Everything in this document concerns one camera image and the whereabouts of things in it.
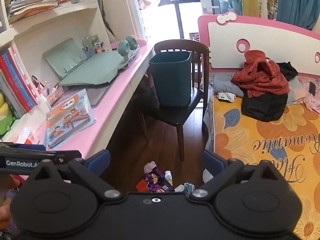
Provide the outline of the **person's left hand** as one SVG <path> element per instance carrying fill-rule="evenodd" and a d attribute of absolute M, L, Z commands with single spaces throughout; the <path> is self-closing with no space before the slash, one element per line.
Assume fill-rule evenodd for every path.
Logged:
<path fill-rule="evenodd" d="M 6 229 L 11 221 L 10 203 L 7 192 L 19 187 L 20 182 L 12 175 L 1 175 L 1 229 Z"/>

